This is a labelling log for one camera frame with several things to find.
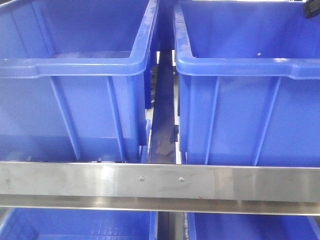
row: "textured plastic surface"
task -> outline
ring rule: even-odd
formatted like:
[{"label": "textured plastic surface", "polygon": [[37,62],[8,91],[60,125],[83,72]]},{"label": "textured plastic surface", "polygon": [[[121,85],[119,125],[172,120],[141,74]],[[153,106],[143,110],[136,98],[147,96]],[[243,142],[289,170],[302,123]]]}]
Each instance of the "textured plastic surface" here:
[{"label": "textured plastic surface", "polygon": [[16,208],[0,240],[156,240],[157,222],[149,211]]},{"label": "textured plastic surface", "polygon": [[0,160],[138,162],[157,12],[157,0],[1,5]]},{"label": "textured plastic surface", "polygon": [[190,240],[319,240],[311,216],[188,213]]},{"label": "textured plastic surface", "polygon": [[320,17],[301,2],[175,8],[188,164],[320,166]]}]

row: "bin rim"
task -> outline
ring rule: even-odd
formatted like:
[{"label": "bin rim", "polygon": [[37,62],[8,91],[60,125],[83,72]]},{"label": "bin rim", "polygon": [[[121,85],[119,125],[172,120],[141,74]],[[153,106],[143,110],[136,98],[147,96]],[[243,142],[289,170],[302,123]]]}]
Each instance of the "bin rim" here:
[{"label": "bin rim", "polygon": [[320,80],[320,58],[204,58],[193,56],[180,3],[174,6],[176,69],[188,76],[289,77]]},{"label": "bin rim", "polygon": [[[5,9],[32,0],[13,0]],[[131,53],[126,58],[0,58],[0,78],[39,78],[46,76],[134,76],[146,70],[159,0],[148,0]]]}]

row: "metal rail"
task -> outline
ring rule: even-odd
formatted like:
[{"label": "metal rail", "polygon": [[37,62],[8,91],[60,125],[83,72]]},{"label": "metal rail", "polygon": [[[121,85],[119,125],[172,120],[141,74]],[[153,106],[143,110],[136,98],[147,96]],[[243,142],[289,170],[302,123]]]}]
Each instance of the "metal rail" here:
[{"label": "metal rail", "polygon": [[159,58],[149,162],[152,164],[175,164],[175,138],[172,52],[163,51]]},{"label": "metal rail", "polygon": [[0,162],[0,206],[320,215],[312,167]]}]

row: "bin rib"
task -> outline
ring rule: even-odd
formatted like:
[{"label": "bin rib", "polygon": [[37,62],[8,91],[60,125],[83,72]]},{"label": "bin rib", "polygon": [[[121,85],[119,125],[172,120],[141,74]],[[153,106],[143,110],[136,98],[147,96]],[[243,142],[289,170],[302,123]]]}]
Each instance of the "bin rib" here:
[{"label": "bin rib", "polygon": [[40,32],[41,37],[43,39],[46,50],[47,50],[48,54],[51,55],[52,53],[54,53],[54,50],[53,50],[52,42],[48,38],[48,33],[47,33],[48,31],[46,30],[46,25],[44,23],[44,19],[43,19],[43,17],[41,17],[40,10],[35,7],[34,2],[31,2],[31,8],[32,8],[33,14],[35,16],[36,22],[39,26],[39,32]]},{"label": "bin rib", "polygon": [[111,76],[107,77],[106,87],[107,87],[107,90],[109,93],[109,99],[110,99],[110,105],[112,108],[113,120],[115,123],[115,127],[117,129],[116,138],[117,138],[117,142],[118,142],[120,158],[122,161],[125,161],[125,153],[124,153],[124,146],[123,146],[124,136],[123,136],[123,131],[122,131],[121,122],[120,122],[120,114],[119,114],[119,109],[118,109],[118,104],[117,104],[117,99],[116,99],[115,86],[114,86],[113,78]]},{"label": "bin rib", "polygon": [[18,36],[19,36],[20,41],[21,41],[21,43],[22,43],[22,46],[23,46],[23,48],[24,48],[25,54],[27,55],[28,58],[30,58],[30,55],[29,55],[28,50],[27,50],[27,47],[26,47],[26,43],[25,43],[23,37],[21,36],[20,30],[19,30],[19,26],[18,26],[18,24],[17,24],[17,21],[16,21],[16,18],[15,18],[15,16],[14,16],[14,13],[13,13],[13,12],[10,12],[10,16],[11,16],[11,18],[12,18],[12,22],[13,22],[14,25],[15,25],[15,28],[18,30],[17,33],[18,33]]},{"label": "bin rib", "polygon": [[217,99],[218,99],[218,92],[219,92],[219,85],[220,85],[220,77],[216,77],[215,88],[214,88],[214,97],[211,107],[211,119],[210,119],[210,127],[208,133],[208,141],[206,146],[206,153],[205,153],[205,165],[208,165],[209,161],[209,153],[211,148],[211,141],[212,141],[212,134],[214,131],[214,123],[215,123],[215,115],[217,110]]},{"label": "bin rib", "polygon": [[279,92],[279,87],[280,87],[280,84],[281,84],[281,80],[282,80],[281,76],[277,78],[275,86],[274,86],[274,89],[273,89],[272,100],[270,102],[268,113],[267,113],[267,116],[266,116],[266,119],[265,119],[265,122],[264,122],[264,125],[263,125],[264,127],[263,127],[262,134],[261,134],[261,137],[260,137],[259,145],[258,145],[256,154],[255,154],[255,157],[254,157],[254,160],[253,160],[253,163],[252,163],[253,166],[257,166],[257,164],[258,164],[258,160],[259,160],[259,157],[260,157],[261,149],[262,149],[262,146],[264,144],[264,140],[265,140],[266,133],[267,133],[267,130],[268,130],[268,125],[269,125],[269,122],[270,122],[270,118],[271,118],[271,115],[272,115],[272,112],[273,112],[273,109],[274,109],[274,106],[275,106],[276,98],[277,98],[277,95],[278,95],[278,92]]},{"label": "bin rib", "polygon": [[74,129],[74,124],[68,111],[66,100],[62,94],[61,88],[59,87],[59,83],[57,82],[57,79],[54,76],[51,77],[51,86],[56,102],[58,103],[59,110],[62,115],[63,122],[73,148],[74,155],[76,159],[79,160],[81,157],[81,151],[79,148],[79,143],[77,141],[77,135]]}]

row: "metal shelf frame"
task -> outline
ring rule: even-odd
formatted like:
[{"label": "metal shelf frame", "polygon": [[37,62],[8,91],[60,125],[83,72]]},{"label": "metal shelf frame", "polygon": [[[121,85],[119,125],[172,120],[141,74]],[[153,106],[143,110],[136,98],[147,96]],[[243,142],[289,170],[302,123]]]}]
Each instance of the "metal shelf frame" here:
[{"label": "metal shelf frame", "polygon": [[175,164],[171,51],[161,52],[148,164],[0,162],[0,206],[320,216],[320,168]]}]

